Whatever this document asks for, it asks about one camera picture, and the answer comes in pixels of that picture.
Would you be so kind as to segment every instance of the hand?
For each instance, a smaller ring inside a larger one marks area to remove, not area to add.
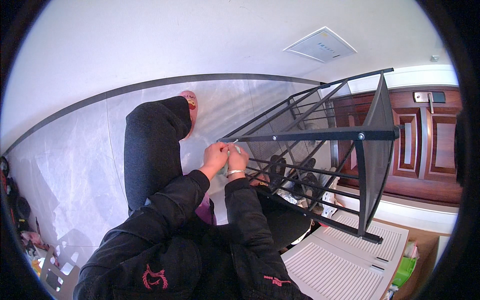
[[[248,153],[242,147],[235,144],[228,144],[228,149],[230,150],[230,156],[228,157],[228,170],[245,170],[248,164]],[[228,176],[228,181],[234,181],[238,178],[245,178],[245,173],[233,173]]]
[[[199,170],[204,173],[209,180],[212,180],[215,174],[226,164],[228,158],[227,152],[227,144],[223,142],[211,144],[205,149],[204,165]]]

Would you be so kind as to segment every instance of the black jacket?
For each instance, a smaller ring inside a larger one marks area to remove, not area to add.
[[[178,177],[110,230],[81,269],[74,299],[310,299],[273,249],[247,179],[225,186],[230,234],[188,233],[209,186],[198,170]]]

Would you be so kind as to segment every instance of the black pants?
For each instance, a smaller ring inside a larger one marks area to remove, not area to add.
[[[129,211],[145,204],[147,197],[182,176],[180,144],[192,126],[187,100],[181,96],[146,102],[126,118],[124,146],[125,192]],[[258,194],[277,249],[288,246],[310,227],[310,220]],[[186,226],[206,227],[195,217]],[[228,225],[218,226],[225,229]]]

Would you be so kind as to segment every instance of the silver bracelet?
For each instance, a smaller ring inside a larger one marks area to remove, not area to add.
[[[232,170],[232,171],[228,171],[226,176],[228,177],[229,175],[232,175],[233,173],[239,173],[239,172],[245,173],[245,170]]]

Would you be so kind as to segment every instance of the purple fabric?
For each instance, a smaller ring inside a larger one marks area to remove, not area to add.
[[[212,225],[212,216],[210,214],[210,197],[205,193],[202,203],[195,209],[197,216],[207,224]],[[213,215],[213,225],[216,225],[216,217]]]

